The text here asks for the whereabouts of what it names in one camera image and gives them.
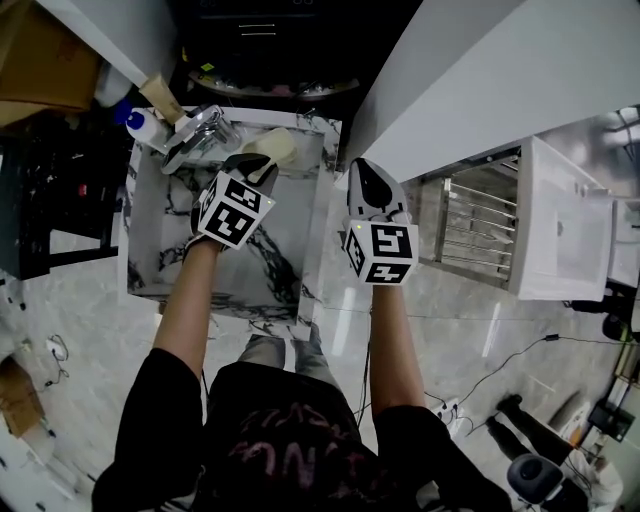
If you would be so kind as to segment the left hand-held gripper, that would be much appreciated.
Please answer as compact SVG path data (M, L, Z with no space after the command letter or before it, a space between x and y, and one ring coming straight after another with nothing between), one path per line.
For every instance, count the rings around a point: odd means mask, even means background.
M278 174L278 165L266 155L228 157L193 205L190 243L214 240L240 249L276 204L272 190Z

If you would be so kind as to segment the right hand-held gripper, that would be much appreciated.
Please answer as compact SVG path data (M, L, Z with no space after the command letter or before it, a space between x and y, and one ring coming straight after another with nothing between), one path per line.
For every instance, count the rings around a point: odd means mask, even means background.
M347 190L343 251L360 282L403 285L418 263L419 229L401 185L383 168L353 160Z

